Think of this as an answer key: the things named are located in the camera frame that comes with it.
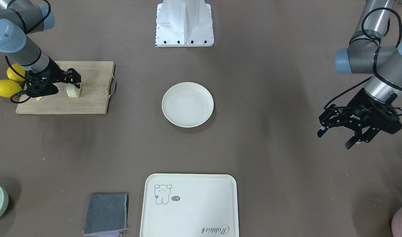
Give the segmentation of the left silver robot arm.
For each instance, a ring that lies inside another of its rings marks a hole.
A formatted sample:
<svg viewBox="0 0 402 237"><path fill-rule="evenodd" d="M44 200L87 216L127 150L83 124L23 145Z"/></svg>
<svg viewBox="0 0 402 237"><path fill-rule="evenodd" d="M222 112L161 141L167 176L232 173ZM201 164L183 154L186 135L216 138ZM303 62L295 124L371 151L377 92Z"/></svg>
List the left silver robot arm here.
<svg viewBox="0 0 402 237"><path fill-rule="evenodd" d="M402 128L402 109L392 106L402 94L402 24L394 4L368 0L349 46L336 53L337 72L371 77L362 81L364 87L346 106L332 101L324 106L318 137L333 127L348 128L354 132L345 143L349 149L370 142L380 131L395 134Z"/></svg>

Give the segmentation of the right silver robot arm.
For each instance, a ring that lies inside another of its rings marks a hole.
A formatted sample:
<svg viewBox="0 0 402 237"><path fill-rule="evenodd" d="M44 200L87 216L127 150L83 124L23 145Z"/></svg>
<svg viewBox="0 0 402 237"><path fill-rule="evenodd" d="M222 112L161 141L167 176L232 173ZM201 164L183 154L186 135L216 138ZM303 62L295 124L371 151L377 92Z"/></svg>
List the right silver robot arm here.
<svg viewBox="0 0 402 237"><path fill-rule="evenodd" d="M0 0L0 52L25 69L26 90L15 93L37 98L58 93L56 83L67 84L69 97L79 97L81 75L73 68L62 70L28 34L52 29L51 5L29 0Z"/></svg>

